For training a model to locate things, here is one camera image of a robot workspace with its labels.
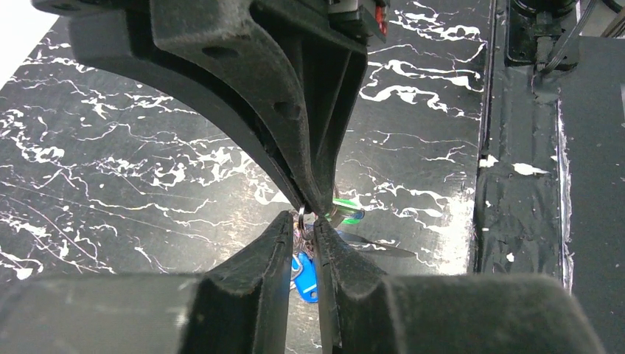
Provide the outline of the blue key tag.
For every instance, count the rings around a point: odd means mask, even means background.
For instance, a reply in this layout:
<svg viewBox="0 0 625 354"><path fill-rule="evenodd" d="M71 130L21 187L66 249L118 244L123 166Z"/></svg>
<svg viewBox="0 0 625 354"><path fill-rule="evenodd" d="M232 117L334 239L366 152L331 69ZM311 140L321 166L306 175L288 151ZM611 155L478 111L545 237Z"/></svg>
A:
<svg viewBox="0 0 625 354"><path fill-rule="evenodd" d="M313 261L303 252L292 258L291 282L303 301L307 303L318 302L315 266Z"/></svg>

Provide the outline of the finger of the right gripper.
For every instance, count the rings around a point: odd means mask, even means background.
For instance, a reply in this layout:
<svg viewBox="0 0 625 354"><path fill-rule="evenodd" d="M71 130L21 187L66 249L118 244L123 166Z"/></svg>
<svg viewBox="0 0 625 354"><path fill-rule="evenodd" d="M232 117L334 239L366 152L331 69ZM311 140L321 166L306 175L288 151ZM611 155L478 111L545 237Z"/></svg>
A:
<svg viewBox="0 0 625 354"><path fill-rule="evenodd" d="M297 172L310 174L298 188L310 211L332 207L338 151L366 70L367 46L329 23L327 1L253 1L251 17L277 42L298 79L302 103L278 101L277 111L303 114L300 142L307 150Z"/></svg>
<svg viewBox="0 0 625 354"><path fill-rule="evenodd" d="M153 39L151 1L33 1L69 20L76 60L147 84L207 118L268 173L295 207L317 211L279 150L267 122L230 84L194 63L159 49Z"/></svg>

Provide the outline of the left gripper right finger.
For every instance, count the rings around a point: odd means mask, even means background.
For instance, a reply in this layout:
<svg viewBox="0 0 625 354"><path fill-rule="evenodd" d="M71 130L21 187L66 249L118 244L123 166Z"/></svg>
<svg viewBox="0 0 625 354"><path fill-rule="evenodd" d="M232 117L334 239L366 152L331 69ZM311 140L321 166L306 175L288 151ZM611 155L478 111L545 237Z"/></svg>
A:
<svg viewBox="0 0 625 354"><path fill-rule="evenodd" d="M325 353L602 353L576 299L539 274L390 275L314 223Z"/></svg>

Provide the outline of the green key tag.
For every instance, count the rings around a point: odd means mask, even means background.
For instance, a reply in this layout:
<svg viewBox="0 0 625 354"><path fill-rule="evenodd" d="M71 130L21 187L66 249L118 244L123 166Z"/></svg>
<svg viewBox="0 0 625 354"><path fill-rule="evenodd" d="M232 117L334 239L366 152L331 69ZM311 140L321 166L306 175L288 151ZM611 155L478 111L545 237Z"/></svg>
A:
<svg viewBox="0 0 625 354"><path fill-rule="evenodd" d="M358 208L357 205L346 199L334 198L333 210L329 215L329 221L333 226L341 224L357 224L366 215L366 211Z"/></svg>

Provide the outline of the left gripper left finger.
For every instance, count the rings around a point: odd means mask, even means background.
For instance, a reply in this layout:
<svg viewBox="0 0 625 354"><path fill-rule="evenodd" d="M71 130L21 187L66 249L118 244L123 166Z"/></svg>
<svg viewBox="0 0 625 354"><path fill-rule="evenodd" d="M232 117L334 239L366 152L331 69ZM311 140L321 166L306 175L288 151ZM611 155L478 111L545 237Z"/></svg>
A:
<svg viewBox="0 0 625 354"><path fill-rule="evenodd" d="M3 353L283 353L293 218L206 273L43 277L1 290Z"/></svg>

